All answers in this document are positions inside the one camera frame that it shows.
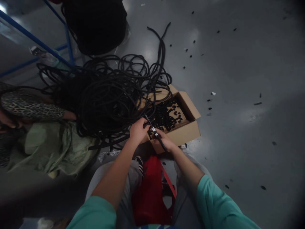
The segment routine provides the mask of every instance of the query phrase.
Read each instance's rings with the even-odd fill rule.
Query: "sneaker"
[[[179,148],[183,151],[185,148],[187,148],[187,144],[184,143],[183,145],[180,145]]]
[[[144,177],[144,172],[143,172],[143,160],[142,160],[142,158],[141,158],[140,156],[136,156],[136,157],[134,158],[134,160],[135,160],[136,162],[139,163],[139,170],[140,170],[140,172],[141,172],[141,174],[142,174],[142,177]]]

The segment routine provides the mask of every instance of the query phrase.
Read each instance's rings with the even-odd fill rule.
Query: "blue metal frame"
[[[58,48],[56,48],[57,51],[63,50],[65,48],[68,48],[69,51],[69,58],[70,58],[70,63],[67,62],[64,58],[62,58],[60,55],[58,55],[53,49],[51,49],[49,46],[47,46],[45,43],[43,43],[41,40],[39,40],[37,37],[35,37],[33,34],[31,34],[29,31],[27,31],[24,27],[22,27],[21,25],[19,25],[16,21],[14,21],[10,16],[8,16],[6,13],[4,13],[3,11],[0,10],[0,17],[3,18],[7,23],[9,23],[10,25],[12,25],[14,28],[16,28],[17,30],[19,30],[20,32],[22,32],[25,36],[27,36],[28,38],[30,38],[32,41],[34,41],[36,44],[38,44],[40,47],[42,47],[43,49],[45,49],[47,52],[51,53],[53,56],[55,56],[59,61],[61,61],[62,63],[66,64],[69,67],[74,66],[74,57],[73,57],[73,52],[72,52],[72,45],[71,45],[71,40],[70,40],[70,35],[69,35],[69,30],[68,30],[68,26],[65,23],[65,21],[59,16],[59,14],[54,10],[54,8],[50,5],[49,2],[47,2],[47,0],[44,0],[44,2],[46,3],[46,5],[52,10],[52,12],[58,17],[58,19],[64,24],[64,29],[65,29],[65,35],[66,35],[66,39],[67,39],[67,43],[59,46]],[[19,64],[18,66],[15,66],[5,72],[0,73],[0,77],[3,77],[5,75],[8,75],[10,73],[13,73],[23,67],[26,67],[30,64],[35,63],[36,61],[38,61],[39,58],[34,58],[30,61],[27,61],[25,63]]]

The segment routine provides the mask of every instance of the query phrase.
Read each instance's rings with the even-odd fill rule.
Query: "teal shirt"
[[[207,175],[201,178],[197,188],[197,208],[206,229],[259,228]],[[115,229],[116,218],[116,211],[108,201],[91,196],[76,212],[67,229]]]

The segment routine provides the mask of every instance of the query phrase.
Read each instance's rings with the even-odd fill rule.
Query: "black bag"
[[[107,53],[124,40],[127,13],[122,0],[64,0],[61,10],[85,55]]]

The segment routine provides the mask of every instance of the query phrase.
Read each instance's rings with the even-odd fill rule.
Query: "open cardboard box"
[[[196,119],[200,118],[201,115],[199,114],[197,108],[195,107],[186,92],[179,92],[171,84],[169,85],[169,87],[173,96],[178,98],[181,111],[183,112],[182,114],[184,114],[185,119],[183,118],[183,121],[180,124],[176,125],[175,129],[167,132],[166,135],[172,140],[174,144],[180,146],[200,136],[200,131]],[[166,90],[161,89],[161,91],[161,93],[156,93],[157,100],[165,98],[168,94],[168,91]],[[151,93],[148,98],[153,99],[153,94]],[[144,106],[145,101],[142,101],[139,109],[143,108]],[[143,139],[141,143],[144,143],[149,140],[152,141],[150,136],[147,134],[147,136]],[[153,147],[157,153],[164,152],[161,145],[153,145]]]

